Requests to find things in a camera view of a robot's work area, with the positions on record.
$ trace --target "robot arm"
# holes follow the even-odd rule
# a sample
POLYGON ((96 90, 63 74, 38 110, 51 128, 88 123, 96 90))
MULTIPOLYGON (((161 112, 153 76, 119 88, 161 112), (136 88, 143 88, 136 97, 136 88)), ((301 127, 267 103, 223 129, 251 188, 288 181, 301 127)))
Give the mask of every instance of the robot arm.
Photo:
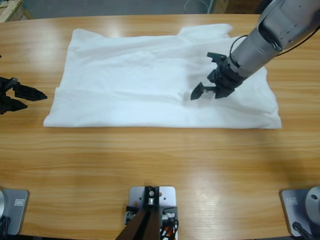
POLYGON ((229 96, 283 50, 315 33, 320 28, 319 11, 318 0, 273 0, 261 14, 257 27, 229 57, 208 53, 217 63, 217 68, 208 76, 215 87, 200 83, 193 90, 191 100, 210 91, 215 92, 216 99, 229 96))

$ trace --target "white towel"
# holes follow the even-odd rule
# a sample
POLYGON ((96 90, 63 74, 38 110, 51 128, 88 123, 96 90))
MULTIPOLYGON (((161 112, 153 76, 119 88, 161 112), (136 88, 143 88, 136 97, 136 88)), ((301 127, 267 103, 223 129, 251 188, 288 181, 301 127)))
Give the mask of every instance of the white towel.
POLYGON ((74 30, 44 126, 281 128, 264 67, 228 97, 190 100, 199 82, 213 85, 207 76, 217 64, 207 53, 228 55, 231 29, 213 24, 118 38, 74 30))

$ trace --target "sticker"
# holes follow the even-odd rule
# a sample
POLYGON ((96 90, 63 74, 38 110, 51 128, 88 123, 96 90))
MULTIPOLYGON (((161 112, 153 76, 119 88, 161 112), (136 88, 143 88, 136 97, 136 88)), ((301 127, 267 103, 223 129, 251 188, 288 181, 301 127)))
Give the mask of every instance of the sticker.
POLYGON ((286 202, 287 202, 289 205, 297 205, 297 204, 298 204, 296 197, 288 197, 288 198, 286 199, 286 202))
POLYGON ((14 205, 15 206, 20 206, 20 207, 23 207, 25 205, 25 200, 24 199, 16 199, 14 201, 14 205))

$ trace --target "black cable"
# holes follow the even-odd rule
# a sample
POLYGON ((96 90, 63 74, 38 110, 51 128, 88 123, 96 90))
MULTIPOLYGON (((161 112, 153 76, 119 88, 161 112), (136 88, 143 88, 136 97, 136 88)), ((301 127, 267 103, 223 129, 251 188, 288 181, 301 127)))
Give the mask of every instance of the black cable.
POLYGON ((0 218, 0 239, 7 237, 9 224, 10 217, 3 216, 0 218))
POLYGON ((315 35, 316 32, 318 32, 319 29, 320 29, 320 25, 319 25, 319 26, 314 30, 314 32, 311 33, 305 40, 303 40, 303 41, 300 42, 299 44, 295 45, 294 47, 290 48, 288 51, 285 51, 285 52, 283 52, 283 53, 278 54, 277 57, 278 57, 278 56, 281 56, 281 55, 283 55, 283 54, 286 54, 286 53, 292 51, 293 49, 296 49, 296 48, 299 47, 301 44, 303 44, 303 43, 305 43, 307 40, 309 40, 313 35, 315 35))
POLYGON ((171 221, 169 224, 162 226, 161 232, 160 232, 160 239, 164 240, 175 240, 176 237, 176 233, 178 231, 178 227, 179 227, 179 221, 175 220, 175 221, 171 221))
POLYGON ((244 37, 248 37, 248 35, 243 35, 243 36, 240 36, 238 37, 236 40, 234 40, 234 42, 232 43, 231 47, 230 47, 230 52, 229 52, 229 56, 230 56, 230 60, 231 62, 234 64, 234 65, 238 65, 233 59, 232 59, 232 56, 231 56, 231 52, 232 52, 232 48, 234 47, 235 43, 239 40, 239 39, 242 39, 244 37))

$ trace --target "wood grain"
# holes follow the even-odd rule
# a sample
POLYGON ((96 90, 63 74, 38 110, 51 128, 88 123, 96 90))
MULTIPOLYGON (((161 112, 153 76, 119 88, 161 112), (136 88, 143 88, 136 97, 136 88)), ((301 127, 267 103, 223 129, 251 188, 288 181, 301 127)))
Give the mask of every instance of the wood grain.
POLYGON ((44 128, 72 31, 175 35, 257 15, 99 16, 0 24, 0 76, 48 95, 0 116, 0 186, 28 189, 22 234, 113 240, 132 186, 174 186, 182 240, 288 235, 280 190, 320 184, 320 35, 267 65, 283 129, 44 128))

